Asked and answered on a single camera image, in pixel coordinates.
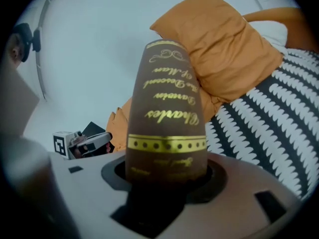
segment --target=orange pillow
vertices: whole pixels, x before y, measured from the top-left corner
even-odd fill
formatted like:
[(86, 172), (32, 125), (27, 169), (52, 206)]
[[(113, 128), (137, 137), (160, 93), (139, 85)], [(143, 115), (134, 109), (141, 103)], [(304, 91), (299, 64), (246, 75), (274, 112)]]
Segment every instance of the orange pillow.
[(282, 62), (281, 53), (224, 0), (185, 0), (151, 29), (183, 44), (203, 89), (227, 102), (258, 85)]

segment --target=gold label band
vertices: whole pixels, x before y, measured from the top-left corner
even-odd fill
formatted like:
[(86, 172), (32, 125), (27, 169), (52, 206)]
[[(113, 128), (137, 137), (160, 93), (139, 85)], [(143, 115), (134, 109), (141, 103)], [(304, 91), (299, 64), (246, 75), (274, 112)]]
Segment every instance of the gold label band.
[(182, 48), (183, 50), (186, 50), (186, 49), (184, 48), (184, 46), (180, 45), (179, 43), (173, 42), (173, 41), (157, 41), (157, 42), (153, 42), (153, 43), (147, 45), (147, 46), (146, 46), (146, 49), (151, 48), (151, 47), (153, 47), (153, 46), (155, 46), (155, 45), (160, 45), (160, 44), (172, 44), (172, 45), (175, 45), (175, 46), (177, 46), (177, 47)]
[(206, 149), (206, 136), (157, 136), (129, 134), (128, 148), (158, 153), (187, 153)]

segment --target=black and white patterned pillow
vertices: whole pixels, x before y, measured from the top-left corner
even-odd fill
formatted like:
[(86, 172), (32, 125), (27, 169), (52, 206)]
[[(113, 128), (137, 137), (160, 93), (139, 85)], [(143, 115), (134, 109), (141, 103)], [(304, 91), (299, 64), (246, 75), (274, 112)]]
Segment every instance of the black and white patterned pillow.
[(288, 53), (271, 76), (206, 124), (207, 149), (259, 165), (306, 198), (319, 178), (319, 55)]

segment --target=gray surface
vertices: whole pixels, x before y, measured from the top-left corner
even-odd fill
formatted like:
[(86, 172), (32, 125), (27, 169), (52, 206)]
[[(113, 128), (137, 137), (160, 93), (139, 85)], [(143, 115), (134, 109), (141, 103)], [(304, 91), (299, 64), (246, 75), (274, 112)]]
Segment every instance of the gray surface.
[[(101, 177), (101, 169), (120, 156), (108, 154), (97, 157), (64, 160), (51, 154), (53, 170), (75, 223), (83, 238), (141, 238), (109, 218), (126, 201), (127, 192), (114, 191)], [(222, 164), (229, 180), (225, 190), (213, 201), (187, 205), (157, 238), (223, 238), (238, 239), (263, 231), (267, 238), (270, 224), (254, 198), (254, 193), (271, 190), (288, 209), (298, 208), (300, 202), (272, 175), (258, 166), (220, 155), (211, 159)], [(70, 174), (69, 167), (79, 165), (83, 170)], [(281, 218), (270, 228), (275, 232), (287, 220)]]
[(0, 133), (22, 135), (39, 98), (18, 74), (3, 62), (0, 68)]
[(17, 136), (0, 134), (0, 153), (4, 174), (18, 191), (50, 164), (42, 145)]

